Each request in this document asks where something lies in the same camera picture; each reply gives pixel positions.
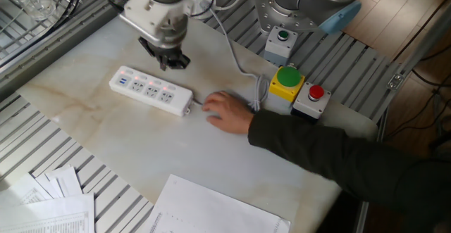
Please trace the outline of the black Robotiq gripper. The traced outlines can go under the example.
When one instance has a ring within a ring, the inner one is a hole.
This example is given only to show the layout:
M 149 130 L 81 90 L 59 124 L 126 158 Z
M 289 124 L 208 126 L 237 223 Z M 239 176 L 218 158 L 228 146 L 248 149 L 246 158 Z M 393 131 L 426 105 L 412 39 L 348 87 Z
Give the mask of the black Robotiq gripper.
M 179 47 L 170 49 L 157 47 L 144 37 L 139 37 L 138 41 L 150 56 L 159 60 L 161 70 L 186 68 L 190 64 L 190 59 L 182 53 Z

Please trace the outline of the person's right hand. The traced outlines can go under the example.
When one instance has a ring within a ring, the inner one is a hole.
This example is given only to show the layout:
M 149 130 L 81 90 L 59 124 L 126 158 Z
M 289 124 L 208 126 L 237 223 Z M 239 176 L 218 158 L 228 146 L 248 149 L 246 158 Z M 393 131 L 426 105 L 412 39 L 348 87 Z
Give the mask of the person's right hand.
M 207 122 L 231 134 L 248 134 L 254 117 L 246 105 L 227 92 L 214 92 L 205 98 L 204 112 L 215 112 L 206 118 Z

